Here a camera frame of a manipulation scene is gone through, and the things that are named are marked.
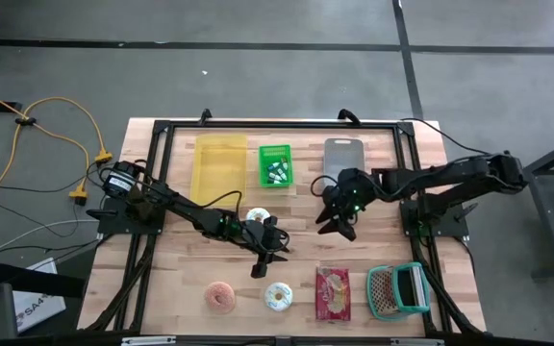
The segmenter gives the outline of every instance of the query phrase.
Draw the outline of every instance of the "green plastic basket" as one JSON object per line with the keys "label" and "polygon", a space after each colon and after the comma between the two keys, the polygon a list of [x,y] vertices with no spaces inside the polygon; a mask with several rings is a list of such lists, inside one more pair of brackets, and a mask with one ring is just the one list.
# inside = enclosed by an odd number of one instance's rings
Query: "green plastic basket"
{"label": "green plastic basket", "polygon": [[[288,170],[284,170],[286,174],[286,179],[282,180],[280,184],[269,183],[269,170],[268,167],[274,162],[285,161],[288,164]],[[286,187],[292,185],[294,182],[294,170],[292,167],[292,156],[290,154],[289,145],[263,145],[258,148],[258,171],[260,173],[260,186],[262,187]]]}

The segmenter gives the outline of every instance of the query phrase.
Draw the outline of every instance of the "glazed donut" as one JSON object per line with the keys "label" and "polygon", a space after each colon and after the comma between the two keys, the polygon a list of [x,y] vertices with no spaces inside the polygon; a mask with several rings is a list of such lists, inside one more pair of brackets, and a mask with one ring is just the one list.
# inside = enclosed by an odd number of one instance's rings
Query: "glazed donut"
{"label": "glazed donut", "polygon": [[226,283],[209,284],[204,299],[209,308],[218,313],[228,313],[235,308],[235,290]]}

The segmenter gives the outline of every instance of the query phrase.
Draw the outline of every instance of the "grater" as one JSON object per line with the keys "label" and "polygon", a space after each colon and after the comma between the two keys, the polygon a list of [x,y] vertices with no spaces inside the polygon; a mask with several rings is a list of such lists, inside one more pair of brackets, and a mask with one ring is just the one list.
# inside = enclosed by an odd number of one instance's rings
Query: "grater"
{"label": "grater", "polygon": [[380,320],[397,321],[429,310],[429,287],[418,262],[369,270],[366,295],[373,316]]}

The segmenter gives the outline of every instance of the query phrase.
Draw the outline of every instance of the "wooden table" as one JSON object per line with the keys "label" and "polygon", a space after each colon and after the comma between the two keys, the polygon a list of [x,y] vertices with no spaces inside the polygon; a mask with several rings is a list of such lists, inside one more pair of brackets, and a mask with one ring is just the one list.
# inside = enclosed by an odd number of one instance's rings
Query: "wooden table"
{"label": "wooden table", "polygon": [[[154,120],[130,119],[121,151],[122,161],[146,158]],[[441,136],[424,124],[414,125],[422,167],[445,163]],[[318,235],[319,226],[315,224],[322,202],[310,193],[310,183],[322,173],[324,140],[329,137],[360,139],[365,144],[365,170],[370,171],[372,167],[396,166],[390,132],[179,129],[174,137],[167,177],[171,188],[189,196],[196,136],[217,131],[247,134],[247,189],[240,214],[246,215],[251,208],[262,207],[278,216],[279,227],[291,237],[291,253],[286,254],[289,261],[271,263],[265,278],[252,279],[249,274],[255,256],[232,244],[208,240],[189,222],[169,213],[153,259],[142,323],[144,334],[424,335],[420,315],[402,322],[382,322],[373,318],[367,305],[365,276],[368,269],[412,260],[409,240],[402,234],[398,204],[380,201],[370,204],[360,215],[355,227],[358,238],[354,242],[338,234]],[[291,145],[294,184],[288,188],[261,188],[258,146],[285,143]],[[121,286],[129,242],[128,235],[115,235],[97,250],[79,328],[93,322]],[[437,243],[446,290],[473,324],[484,330],[476,282],[465,249],[452,238],[438,238]],[[318,265],[349,268],[351,321],[315,321],[315,269]],[[205,287],[217,281],[230,284],[236,291],[237,305],[226,315],[212,313],[204,303]],[[289,284],[293,290],[294,302],[284,312],[275,312],[264,304],[264,290],[274,282]],[[432,300],[434,321],[439,325],[437,301]],[[132,298],[128,306],[128,323],[134,302]]]}

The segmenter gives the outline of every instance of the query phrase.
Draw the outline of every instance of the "concrete floor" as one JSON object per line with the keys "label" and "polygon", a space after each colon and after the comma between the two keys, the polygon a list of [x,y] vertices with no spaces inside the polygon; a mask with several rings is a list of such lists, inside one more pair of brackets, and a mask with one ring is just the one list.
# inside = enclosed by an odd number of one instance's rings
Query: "concrete floor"
{"label": "concrete floor", "polygon": [[[402,5],[412,44],[554,46],[554,0]],[[6,38],[398,44],[395,28],[389,0],[0,0]],[[524,164],[554,148],[554,55],[414,54],[413,61],[425,119],[439,120],[466,145],[509,149]],[[133,116],[199,115],[204,108],[240,117],[332,118],[341,108],[361,118],[412,114],[397,52],[0,47],[1,98],[28,105],[53,95],[91,110],[115,156]],[[97,152],[90,123],[68,105],[45,105],[35,116]],[[0,114],[0,172],[13,126]],[[55,188],[83,174],[76,148],[37,131],[24,131],[19,147],[6,185]],[[465,154],[450,143],[446,150],[450,159]],[[0,190],[0,203],[49,223],[73,219],[65,194]],[[101,194],[90,194],[93,207]],[[489,331],[554,341],[554,280],[529,277],[553,263],[554,248],[529,191],[478,202],[467,221]],[[35,226],[0,210],[0,243]],[[17,245],[64,246],[94,235],[95,226],[84,224],[68,239],[43,232]],[[18,250],[0,260],[27,265],[50,256]]]}

